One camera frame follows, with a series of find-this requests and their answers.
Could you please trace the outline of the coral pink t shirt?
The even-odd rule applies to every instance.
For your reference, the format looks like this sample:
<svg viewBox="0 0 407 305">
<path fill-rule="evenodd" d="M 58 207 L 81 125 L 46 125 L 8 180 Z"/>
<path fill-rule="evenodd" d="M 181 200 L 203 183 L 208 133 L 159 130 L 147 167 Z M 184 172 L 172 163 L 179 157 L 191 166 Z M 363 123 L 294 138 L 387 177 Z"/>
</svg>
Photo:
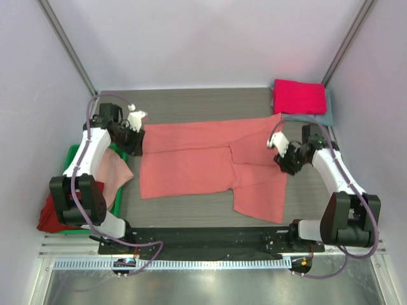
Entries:
<svg viewBox="0 0 407 305">
<path fill-rule="evenodd" d="M 146 125 L 142 199 L 233 192 L 234 211 L 282 223 L 287 174 L 266 143 L 281 131 L 280 114 L 266 118 Z"/>
</svg>

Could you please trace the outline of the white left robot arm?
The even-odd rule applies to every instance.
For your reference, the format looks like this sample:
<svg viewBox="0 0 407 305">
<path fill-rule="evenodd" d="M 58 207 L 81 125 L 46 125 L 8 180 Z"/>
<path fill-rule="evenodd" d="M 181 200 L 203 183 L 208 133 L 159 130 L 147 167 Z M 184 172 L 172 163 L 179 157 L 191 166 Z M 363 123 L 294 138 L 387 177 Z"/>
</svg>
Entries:
<svg viewBox="0 0 407 305">
<path fill-rule="evenodd" d="M 147 114 L 138 111 L 133 104 L 128 110 L 129 114 L 124 118 L 120 106 L 108 103 L 101 105 L 98 114 L 87 114 L 82 140 L 73 161 L 62 175 L 51 178 L 49 183 L 61 224 L 83 227 L 109 238 L 121 254 L 134 249 L 135 238 L 127 233 L 128 222 L 108 211 L 95 176 L 103 154 L 111 144 L 129 155 L 142 155 L 145 134 L 142 122 Z"/>
</svg>

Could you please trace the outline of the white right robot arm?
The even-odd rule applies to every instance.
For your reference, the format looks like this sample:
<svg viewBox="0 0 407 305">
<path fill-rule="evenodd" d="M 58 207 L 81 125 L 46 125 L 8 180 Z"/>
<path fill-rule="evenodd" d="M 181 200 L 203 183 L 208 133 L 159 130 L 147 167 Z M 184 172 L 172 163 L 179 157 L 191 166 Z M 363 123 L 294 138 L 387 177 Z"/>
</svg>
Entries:
<svg viewBox="0 0 407 305">
<path fill-rule="evenodd" d="M 321 219 L 293 221 L 294 231 L 286 237 L 288 247 L 299 252 L 310 241 L 316 241 L 340 250 L 360 247 L 374 253 L 380 241 L 379 197 L 368 194 L 354 180 L 338 146 L 323 126 L 304 125 L 301 139 L 301 142 L 290 141 L 283 132 L 273 130 L 267 146 L 276 150 L 274 161 L 284 173 L 295 175 L 303 166 L 312 165 L 321 176 L 330 199 Z"/>
</svg>

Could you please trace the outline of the pale pink t shirt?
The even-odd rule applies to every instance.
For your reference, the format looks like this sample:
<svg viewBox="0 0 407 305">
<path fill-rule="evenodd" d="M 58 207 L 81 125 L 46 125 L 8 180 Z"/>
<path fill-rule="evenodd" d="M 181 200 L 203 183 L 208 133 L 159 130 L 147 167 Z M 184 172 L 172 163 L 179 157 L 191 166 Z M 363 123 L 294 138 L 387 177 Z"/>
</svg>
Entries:
<svg viewBox="0 0 407 305">
<path fill-rule="evenodd" d="M 96 181 L 108 210 L 112 208 L 119 188 L 133 178 L 134 174 L 119 154 L 112 149 L 107 149 L 100 162 Z"/>
</svg>

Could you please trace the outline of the folded grey-blue t shirt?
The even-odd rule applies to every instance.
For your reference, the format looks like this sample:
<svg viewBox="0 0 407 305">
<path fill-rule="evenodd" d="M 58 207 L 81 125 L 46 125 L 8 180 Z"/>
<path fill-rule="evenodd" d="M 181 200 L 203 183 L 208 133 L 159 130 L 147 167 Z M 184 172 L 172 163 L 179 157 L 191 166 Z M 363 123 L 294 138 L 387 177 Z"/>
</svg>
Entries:
<svg viewBox="0 0 407 305">
<path fill-rule="evenodd" d="M 313 122 L 316 120 L 324 126 L 333 126 L 331 92 L 328 89 L 326 89 L 326 102 L 327 102 L 327 112 L 325 114 L 321 114 L 321 115 L 282 114 L 282 113 L 281 114 L 282 114 L 283 118 L 287 121 Z M 273 108 L 273 98 L 271 99 L 270 105 Z"/>
</svg>

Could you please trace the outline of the folded magenta t shirt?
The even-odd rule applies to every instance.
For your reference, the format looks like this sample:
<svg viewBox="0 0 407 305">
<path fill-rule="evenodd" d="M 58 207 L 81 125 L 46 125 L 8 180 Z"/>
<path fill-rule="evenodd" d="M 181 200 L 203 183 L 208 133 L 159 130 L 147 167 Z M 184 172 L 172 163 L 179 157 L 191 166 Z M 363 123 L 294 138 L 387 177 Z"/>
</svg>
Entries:
<svg viewBox="0 0 407 305">
<path fill-rule="evenodd" d="M 327 112 L 326 89 L 321 83 L 276 79 L 272 98 L 275 113 L 321 115 Z"/>
</svg>

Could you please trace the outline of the green plastic bin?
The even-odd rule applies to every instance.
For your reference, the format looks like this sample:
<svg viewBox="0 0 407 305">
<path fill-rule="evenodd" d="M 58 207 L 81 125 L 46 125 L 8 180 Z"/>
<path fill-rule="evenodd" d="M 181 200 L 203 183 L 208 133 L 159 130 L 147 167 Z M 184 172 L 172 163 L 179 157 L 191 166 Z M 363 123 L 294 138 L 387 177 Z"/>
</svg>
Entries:
<svg viewBox="0 0 407 305">
<path fill-rule="evenodd" d="M 114 144 L 111 144 L 108 149 L 112 149 L 115 152 L 117 152 L 120 156 L 120 158 L 126 162 L 127 164 L 127 159 L 128 159 L 128 154 L 124 153 L 122 150 L 120 150 L 118 147 L 116 147 Z M 120 208 L 121 208 L 121 198 L 122 198 L 122 187 L 119 188 L 118 193 L 116 195 L 114 204 L 109 212 L 111 212 L 114 216 L 119 216 L 120 213 Z"/>
</svg>

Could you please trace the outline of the dark red t shirt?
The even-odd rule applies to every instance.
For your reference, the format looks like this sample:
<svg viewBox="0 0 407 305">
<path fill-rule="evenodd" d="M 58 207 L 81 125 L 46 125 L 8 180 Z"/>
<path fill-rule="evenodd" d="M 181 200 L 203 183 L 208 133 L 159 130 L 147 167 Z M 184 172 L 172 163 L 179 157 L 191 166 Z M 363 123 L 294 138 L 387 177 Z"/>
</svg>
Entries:
<svg viewBox="0 0 407 305">
<path fill-rule="evenodd" d="M 114 202 L 115 194 L 111 192 L 112 189 L 107 187 L 105 183 L 97 181 L 97 185 L 102 191 L 106 205 L 109 208 Z M 51 194 L 49 194 L 46 198 L 45 205 L 41 210 L 37 229 L 46 233 L 59 233 L 62 231 L 74 231 L 77 229 L 83 231 L 83 229 L 80 227 L 67 226 L 59 222 Z"/>
</svg>

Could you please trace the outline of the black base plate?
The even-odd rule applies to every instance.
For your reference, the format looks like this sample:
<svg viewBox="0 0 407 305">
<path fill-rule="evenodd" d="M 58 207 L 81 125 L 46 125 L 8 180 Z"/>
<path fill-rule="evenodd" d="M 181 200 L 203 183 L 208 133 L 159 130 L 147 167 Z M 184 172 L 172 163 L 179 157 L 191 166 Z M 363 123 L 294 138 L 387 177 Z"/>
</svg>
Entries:
<svg viewBox="0 0 407 305">
<path fill-rule="evenodd" d="M 261 261 L 277 260 L 287 253 L 322 253 L 317 241 L 301 241 L 296 231 L 287 226 L 266 227 L 179 227 L 133 228 L 128 231 L 130 243 L 147 244 L 129 247 L 98 237 L 101 255 L 137 254 L 150 260 L 159 249 L 158 261 Z"/>
</svg>

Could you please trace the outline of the left aluminium corner post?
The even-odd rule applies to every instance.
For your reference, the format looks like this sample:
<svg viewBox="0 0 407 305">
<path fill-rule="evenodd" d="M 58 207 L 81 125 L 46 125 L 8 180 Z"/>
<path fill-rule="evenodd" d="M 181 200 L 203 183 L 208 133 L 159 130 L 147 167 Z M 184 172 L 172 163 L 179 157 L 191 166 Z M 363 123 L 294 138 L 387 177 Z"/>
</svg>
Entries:
<svg viewBox="0 0 407 305">
<path fill-rule="evenodd" d="M 87 88 L 91 95 L 95 95 L 97 93 L 97 90 L 94 87 L 85 68 L 83 67 L 81 60 L 79 59 L 79 56 L 74 50 L 73 45 L 71 44 L 50 2 L 47 0 L 37 0 L 37 3 L 39 4 L 39 7 L 41 8 L 45 18 L 47 19 L 54 33 L 56 34 L 58 40 L 60 41 L 63 49 L 65 50 L 69 60 L 73 64 L 76 72 L 78 73 L 85 87 Z"/>
</svg>

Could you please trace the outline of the aluminium corner post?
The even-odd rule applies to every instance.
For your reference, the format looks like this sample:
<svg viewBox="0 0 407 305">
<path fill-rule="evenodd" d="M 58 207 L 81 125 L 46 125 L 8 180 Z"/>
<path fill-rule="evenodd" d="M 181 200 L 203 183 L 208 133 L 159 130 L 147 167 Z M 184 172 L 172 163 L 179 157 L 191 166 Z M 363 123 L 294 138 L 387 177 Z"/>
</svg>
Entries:
<svg viewBox="0 0 407 305">
<path fill-rule="evenodd" d="M 361 7 L 357 10 L 355 17 L 353 18 L 350 27 L 348 28 L 344 38 L 342 39 L 330 65 L 322 78 L 321 83 L 327 87 L 331 82 L 335 72 L 338 70 L 341 62 L 344 60 L 347 52 L 349 51 L 352 43 L 355 41 L 358 33 L 362 29 L 364 23 L 367 21 L 371 14 L 377 0 L 364 0 Z"/>
<path fill-rule="evenodd" d="M 63 49 L 65 50 L 69 60 L 73 64 L 76 72 L 78 73 L 85 87 L 87 88 L 91 95 L 95 95 L 97 93 L 97 90 L 94 87 L 85 68 L 83 67 L 81 60 L 79 59 L 79 56 L 74 50 L 73 45 L 71 44 L 50 2 L 47 0 L 37 0 L 37 3 L 39 4 L 39 7 L 41 8 L 45 18 L 47 19 L 54 33 L 56 34 L 58 40 L 60 41 Z"/>
</svg>

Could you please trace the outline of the aluminium frame rail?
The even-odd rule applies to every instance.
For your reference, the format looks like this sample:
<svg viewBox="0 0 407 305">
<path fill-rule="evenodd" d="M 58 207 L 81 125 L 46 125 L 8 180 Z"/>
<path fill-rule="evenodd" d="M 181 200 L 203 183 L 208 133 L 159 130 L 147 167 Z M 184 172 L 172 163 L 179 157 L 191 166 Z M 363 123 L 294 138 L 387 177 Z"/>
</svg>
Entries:
<svg viewBox="0 0 407 305">
<path fill-rule="evenodd" d="M 125 252 L 113 252 L 108 248 L 107 254 L 101 254 L 100 242 L 92 240 L 87 234 L 46 234 L 39 250 L 39 257 L 96 257 L 112 255 L 115 257 L 132 257 L 134 249 L 131 248 Z M 312 250 L 315 255 L 340 255 L 343 252 L 337 247 L 324 245 L 323 252 L 317 252 L 317 247 Z M 364 255 L 369 252 L 368 248 L 348 247 L 348 251 L 354 255 Z M 383 241 L 379 241 L 375 252 L 377 255 L 387 254 L 387 249 Z"/>
</svg>

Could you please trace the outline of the right aluminium corner post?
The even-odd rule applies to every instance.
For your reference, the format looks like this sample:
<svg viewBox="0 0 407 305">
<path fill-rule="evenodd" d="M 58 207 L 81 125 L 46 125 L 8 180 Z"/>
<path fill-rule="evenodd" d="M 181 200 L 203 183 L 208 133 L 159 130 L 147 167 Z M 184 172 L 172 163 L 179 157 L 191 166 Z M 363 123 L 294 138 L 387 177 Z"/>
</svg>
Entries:
<svg viewBox="0 0 407 305">
<path fill-rule="evenodd" d="M 358 33 L 362 29 L 364 23 L 367 21 L 371 14 L 377 0 L 364 0 L 361 7 L 357 10 L 355 17 L 353 18 L 350 27 L 348 28 L 344 38 L 342 39 L 330 65 L 322 78 L 321 83 L 327 87 L 331 82 L 335 72 L 338 70 L 341 62 L 344 60 L 347 52 L 349 51 L 352 43 L 355 41 Z"/>
</svg>

